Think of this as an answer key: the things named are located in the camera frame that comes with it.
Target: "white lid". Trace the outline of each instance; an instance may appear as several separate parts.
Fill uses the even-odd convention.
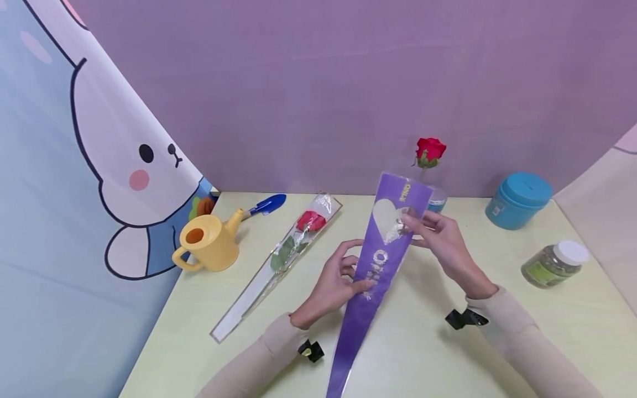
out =
[[[570,266],[581,266],[589,259],[589,251],[586,247],[573,241],[561,241],[553,246],[555,256]]]

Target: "white curtain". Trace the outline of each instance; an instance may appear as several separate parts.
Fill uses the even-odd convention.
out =
[[[115,397],[210,184],[65,0],[0,0],[0,397]]]
[[[637,314],[637,125],[555,199]]]

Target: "purple flower sleeve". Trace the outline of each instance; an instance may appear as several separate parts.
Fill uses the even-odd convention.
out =
[[[354,281],[369,279],[375,281],[376,285],[368,292],[354,296],[347,304],[332,363],[327,398],[341,397],[371,321],[412,240],[413,233],[401,233],[401,214],[409,212],[414,217],[422,218],[432,192],[429,187],[415,180],[387,173],[381,175],[354,275]]]

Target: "watering can spout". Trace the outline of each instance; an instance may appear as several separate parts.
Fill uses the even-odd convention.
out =
[[[224,228],[227,229],[228,233],[230,234],[233,240],[237,235],[237,231],[239,229],[239,224],[241,223],[241,220],[243,220],[243,209],[239,209],[235,211],[233,216],[230,218],[230,220],[228,220],[224,225]]]

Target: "red rose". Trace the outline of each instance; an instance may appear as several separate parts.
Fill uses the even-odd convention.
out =
[[[416,150],[416,163],[418,167],[435,167],[447,150],[447,146],[438,138],[420,138]]]
[[[306,211],[296,222],[296,228],[299,231],[305,231],[307,228],[308,232],[314,232],[323,228],[325,224],[327,224],[325,217],[316,211]]]

